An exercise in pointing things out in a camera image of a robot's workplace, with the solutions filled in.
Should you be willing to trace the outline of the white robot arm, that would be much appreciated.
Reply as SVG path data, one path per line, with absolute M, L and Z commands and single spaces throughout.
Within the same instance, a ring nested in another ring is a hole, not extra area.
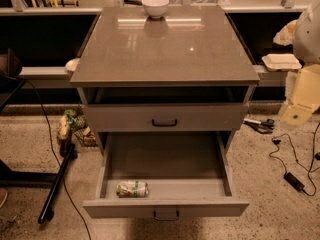
M 273 42 L 291 44 L 294 56 L 304 63 L 297 73 L 287 74 L 286 101 L 279 111 L 283 123 L 301 126 L 320 107 L 320 0 L 313 0 L 297 20 L 285 25 Z

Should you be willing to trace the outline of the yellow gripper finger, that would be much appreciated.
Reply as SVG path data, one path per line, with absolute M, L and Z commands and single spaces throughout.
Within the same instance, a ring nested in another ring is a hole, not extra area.
M 297 21 L 293 20 L 286 24 L 273 38 L 273 42 L 278 45 L 288 46 L 293 44 L 293 37 Z
M 320 65 L 311 64 L 298 72 L 288 72 L 285 97 L 279 111 L 281 122 L 290 127 L 307 122 L 320 107 Z

